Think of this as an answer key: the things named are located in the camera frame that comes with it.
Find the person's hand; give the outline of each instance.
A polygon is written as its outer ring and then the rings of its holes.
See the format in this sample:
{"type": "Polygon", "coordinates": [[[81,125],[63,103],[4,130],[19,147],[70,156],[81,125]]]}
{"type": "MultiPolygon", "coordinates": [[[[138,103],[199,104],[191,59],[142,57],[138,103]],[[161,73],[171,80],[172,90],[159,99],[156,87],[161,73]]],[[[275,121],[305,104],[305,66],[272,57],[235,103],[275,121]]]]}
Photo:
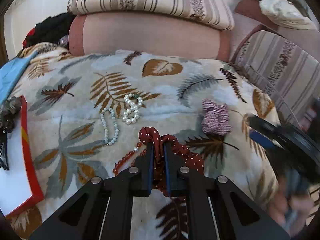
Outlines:
{"type": "Polygon", "coordinates": [[[292,223],[287,233],[290,236],[298,234],[306,224],[306,219],[314,206],[312,198],[308,195],[305,196],[292,196],[289,201],[285,197],[286,180],[279,179],[279,188],[274,197],[270,200],[267,206],[267,212],[274,221],[279,225],[285,225],[284,214],[288,211],[289,206],[298,212],[297,219],[292,223]]]}

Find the silver screw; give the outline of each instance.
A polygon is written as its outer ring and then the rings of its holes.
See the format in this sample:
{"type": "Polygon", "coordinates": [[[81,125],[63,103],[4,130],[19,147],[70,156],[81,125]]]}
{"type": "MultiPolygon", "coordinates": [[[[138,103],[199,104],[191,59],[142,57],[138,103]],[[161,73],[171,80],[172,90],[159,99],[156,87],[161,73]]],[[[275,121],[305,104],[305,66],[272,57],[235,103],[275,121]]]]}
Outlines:
{"type": "Polygon", "coordinates": [[[186,166],[182,166],[182,167],[180,168],[180,171],[181,171],[182,173],[188,173],[188,172],[190,171],[190,169],[189,169],[188,167],[186,167],[186,166]]]}
{"type": "Polygon", "coordinates": [[[139,171],[139,169],[137,168],[137,167],[131,167],[130,169],[129,169],[129,172],[130,173],[137,173],[139,171]]]}
{"type": "Polygon", "coordinates": [[[227,178],[226,176],[219,176],[219,177],[218,177],[218,181],[219,181],[220,183],[227,183],[228,178],[227,178]]]}
{"type": "Polygon", "coordinates": [[[98,184],[98,183],[100,183],[100,181],[101,181],[101,178],[100,178],[100,177],[93,177],[93,178],[91,179],[91,183],[92,183],[92,184],[98,184]]]}

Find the pink striped scrunchie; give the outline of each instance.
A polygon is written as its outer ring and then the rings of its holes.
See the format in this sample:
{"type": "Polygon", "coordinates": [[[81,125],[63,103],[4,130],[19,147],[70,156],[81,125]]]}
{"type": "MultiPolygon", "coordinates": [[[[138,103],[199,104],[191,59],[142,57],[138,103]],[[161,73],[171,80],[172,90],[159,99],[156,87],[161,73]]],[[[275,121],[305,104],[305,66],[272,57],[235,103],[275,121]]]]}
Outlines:
{"type": "Polygon", "coordinates": [[[206,115],[202,121],[202,131],[204,133],[216,133],[226,135],[231,132],[229,125],[229,114],[227,104],[217,105],[209,99],[202,100],[203,109],[206,115]]]}

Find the blue cloth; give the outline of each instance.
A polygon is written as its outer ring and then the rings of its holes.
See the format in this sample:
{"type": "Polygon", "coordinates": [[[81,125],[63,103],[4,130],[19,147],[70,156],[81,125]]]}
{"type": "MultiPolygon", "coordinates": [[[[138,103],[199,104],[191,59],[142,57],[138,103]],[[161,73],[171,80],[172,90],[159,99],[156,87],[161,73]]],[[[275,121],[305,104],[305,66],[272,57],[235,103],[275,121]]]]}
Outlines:
{"type": "Polygon", "coordinates": [[[26,67],[38,54],[34,51],[29,57],[14,58],[2,66],[0,69],[0,103],[8,98],[16,86],[26,67]]]}

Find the brown scrunchie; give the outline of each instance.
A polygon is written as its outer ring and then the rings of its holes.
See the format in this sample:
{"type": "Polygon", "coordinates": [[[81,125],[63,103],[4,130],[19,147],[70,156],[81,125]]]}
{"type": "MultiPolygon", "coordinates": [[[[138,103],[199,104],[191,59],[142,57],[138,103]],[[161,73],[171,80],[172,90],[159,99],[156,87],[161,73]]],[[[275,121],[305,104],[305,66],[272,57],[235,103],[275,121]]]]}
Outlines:
{"type": "Polygon", "coordinates": [[[173,153],[181,156],[184,159],[185,165],[190,169],[196,169],[200,174],[203,174],[204,161],[197,154],[190,152],[190,150],[178,142],[173,135],[167,134],[160,137],[160,134],[154,127],[143,127],[139,132],[140,141],[147,146],[149,142],[153,143],[154,156],[154,174],[153,174],[153,188],[160,189],[161,192],[167,196],[166,178],[164,170],[164,153],[163,143],[170,143],[173,153]]]}

